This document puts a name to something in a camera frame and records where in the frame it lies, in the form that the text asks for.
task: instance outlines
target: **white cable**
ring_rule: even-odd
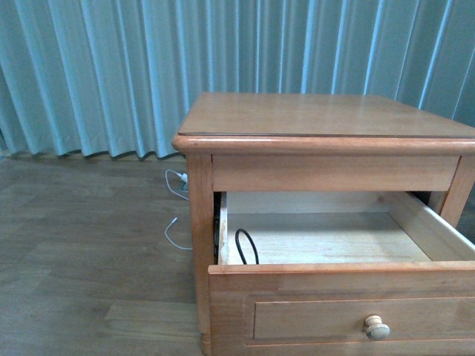
[[[172,169],[167,169],[165,171],[165,181],[166,181],[166,186],[168,187],[168,189],[170,190],[171,193],[179,196],[180,198],[183,198],[184,200],[189,200],[188,197],[185,197],[184,195],[181,195],[180,193],[177,193],[176,191],[174,191],[173,189],[170,188],[170,183],[168,182],[168,173],[169,172],[175,173],[184,182],[187,182],[187,180],[188,180],[188,177],[186,176],[186,174],[180,174],[178,172],[173,171]]]
[[[176,243],[174,243],[173,241],[171,241],[171,238],[168,236],[168,230],[170,229],[170,227],[175,224],[175,222],[178,220],[177,217],[175,217],[171,222],[170,222],[170,225],[168,225],[165,229],[165,236],[166,238],[168,239],[168,241],[170,241],[170,243],[175,246],[176,248],[179,248],[180,250],[192,250],[193,248],[191,247],[182,247],[182,246],[179,246],[177,245]]]

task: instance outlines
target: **laminate flooring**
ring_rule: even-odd
[[[0,159],[0,355],[201,355],[182,162]],[[180,181],[170,175],[171,184]],[[475,241],[475,193],[459,230]]]

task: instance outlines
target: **nightstand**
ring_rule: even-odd
[[[475,247],[454,227],[475,128],[378,96],[203,93],[174,147],[205,355],[474,353]]]

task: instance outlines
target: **drawer knob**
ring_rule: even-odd
[[[364,321],[364,330],[368,339],[373,341],[384,340],[390,334],[389,326],[383,324],[381,317],[371,315]]]

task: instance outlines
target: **teal curtain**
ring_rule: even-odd
[[[475,126],[474,50],[473,0],[1,0],[0,147],[166,156],[202,91],[375,94]]]

